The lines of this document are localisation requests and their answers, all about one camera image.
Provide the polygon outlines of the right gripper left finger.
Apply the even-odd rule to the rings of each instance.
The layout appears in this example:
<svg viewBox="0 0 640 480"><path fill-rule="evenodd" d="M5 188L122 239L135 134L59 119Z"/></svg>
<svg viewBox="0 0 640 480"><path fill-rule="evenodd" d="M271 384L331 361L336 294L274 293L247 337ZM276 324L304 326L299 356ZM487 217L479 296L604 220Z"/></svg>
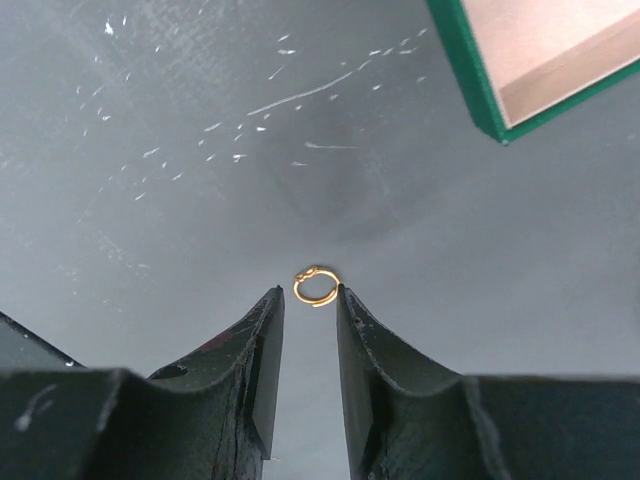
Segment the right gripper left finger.
<svg viewBox="0 0 640 480"><path fill-rule="evenodd" d="M158 479L259 479L272 452L284 292L269 289L239 321L150 376Z"/></svg>

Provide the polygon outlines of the green jewelry tray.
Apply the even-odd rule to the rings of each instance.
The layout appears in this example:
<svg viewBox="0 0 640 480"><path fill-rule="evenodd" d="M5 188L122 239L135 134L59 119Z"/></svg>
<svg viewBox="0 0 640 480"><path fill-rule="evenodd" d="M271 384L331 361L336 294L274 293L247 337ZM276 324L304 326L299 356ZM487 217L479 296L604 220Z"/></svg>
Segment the green jewelry tray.
<svg viewBox="0 0 640 480"><path fill-rule="evenodd" d="M639 71L636 1L430 1L475 126L506 145Z"/></svg>

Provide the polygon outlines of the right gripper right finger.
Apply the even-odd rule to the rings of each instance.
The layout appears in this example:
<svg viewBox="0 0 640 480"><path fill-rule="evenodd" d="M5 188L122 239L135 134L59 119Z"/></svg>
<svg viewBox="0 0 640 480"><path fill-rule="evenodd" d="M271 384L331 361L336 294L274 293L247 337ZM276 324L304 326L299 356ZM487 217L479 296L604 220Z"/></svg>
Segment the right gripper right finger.
<svg viewBox="0 0 640 480"><path fill-rule="evenodd" d="M338 290L337 344L352 478L479 478L459 374L386 328L346 286Z"/></svg>

